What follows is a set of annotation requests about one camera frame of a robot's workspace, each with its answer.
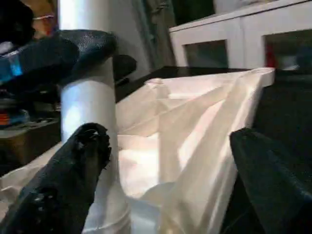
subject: white cabinet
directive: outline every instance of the white cabinet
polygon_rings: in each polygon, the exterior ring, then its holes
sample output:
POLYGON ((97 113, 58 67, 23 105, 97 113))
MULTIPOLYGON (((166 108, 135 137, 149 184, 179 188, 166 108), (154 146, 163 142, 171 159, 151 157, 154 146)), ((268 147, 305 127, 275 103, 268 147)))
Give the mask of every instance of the white cabinet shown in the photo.
POLYGON ((267 65, 267 53, 279 69, 294 69, 309 60, 309 50, 312 57, 311 12, 312 2, 308 1, 243 17, 245 67, 267 65))
POLYGON ((277 0, 170 29, 178 66, 312 70, 312 1, 277 0))
POLYGON ((240 19, 224 20, 171 31, 178 66, 244 66, 240 19))

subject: white cylinder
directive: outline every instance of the white cylinder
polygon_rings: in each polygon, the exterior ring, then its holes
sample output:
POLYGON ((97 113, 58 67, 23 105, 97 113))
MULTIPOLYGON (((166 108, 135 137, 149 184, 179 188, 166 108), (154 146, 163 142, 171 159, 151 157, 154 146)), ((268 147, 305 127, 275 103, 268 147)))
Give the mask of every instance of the white cylinder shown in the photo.
MULTIPOLYGON (((109 32, 109 2, 110 0, 59 0, 60 29, 109 32)), ((130 210, 120 185, 118 171, 115 92, 111 59, 63 88, 61 112, 64 142, 78 127, 93 122, 108 129, 112 147, 112 161, 99 177, 95 201, 90 207, 83 233, 129 233, 130 210)))

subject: black surface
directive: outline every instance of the black surface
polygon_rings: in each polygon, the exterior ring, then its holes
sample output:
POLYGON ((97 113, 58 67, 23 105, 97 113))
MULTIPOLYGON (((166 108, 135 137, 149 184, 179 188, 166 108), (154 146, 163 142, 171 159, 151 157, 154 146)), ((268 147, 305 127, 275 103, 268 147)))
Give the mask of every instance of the black surface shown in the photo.
POLYGON ((12 153, 9 150, 0 148, 0 177, 22 166, 12 159, 12 153))
POLYGON ((137 69, 137 61, 129 55, 113 56, 114 80, 119 81, 137 69))
POLYGON ((33 17, 32 10, 20 0, 2 0, 0 43, 10 41, 15 45, 24 45, 29 42, 35 34, 33 17))
MULTIPOLYGON (((164 67, 117 88, 122 100, 151 78, 175 78, 205 74, 244 71, 244 69, 164 67)), ((253 127, 266 136, 285 144, 294 155, 307 157, 312 144, 312 74, 301 71, 276 71, 275 83, 263 89, 253 127)), ((223 222, 222 234, 263 234, 240 177, 237 177, 231 201, 223 222)))
POLYGON ((213 1, 172 0, 177 25, 202 19, 215 14, 213 1))

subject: wall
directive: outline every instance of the wall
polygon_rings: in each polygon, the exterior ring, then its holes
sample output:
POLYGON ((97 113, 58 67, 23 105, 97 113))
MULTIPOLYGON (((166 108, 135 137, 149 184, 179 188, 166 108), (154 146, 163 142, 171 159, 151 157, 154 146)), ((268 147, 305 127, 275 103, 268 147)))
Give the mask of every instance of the wall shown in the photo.
POLYGON ((132 0, 111 0, 112 31, 118 38, 118 52, 137 60, 137 70, 129 75, 131 80, 151 72, 148 51, 140 35, 140 26, 132 5, 132 0))
POLYGON ((235 11, 241 6, 241 0, 214 0, 215 13, 235 11))

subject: curtain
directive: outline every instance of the curtain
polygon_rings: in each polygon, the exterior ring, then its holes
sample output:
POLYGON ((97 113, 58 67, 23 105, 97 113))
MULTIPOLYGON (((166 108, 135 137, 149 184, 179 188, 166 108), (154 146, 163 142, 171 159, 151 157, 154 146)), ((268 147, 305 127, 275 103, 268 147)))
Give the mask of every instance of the curtain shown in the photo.
POLYGON ((146 0, 150 7, 150 20, 155 26, 155 51, 157 68, 174 66, 176 64, 171 45, 169 28, 176 25, 170 3, 163 0, 146 0))

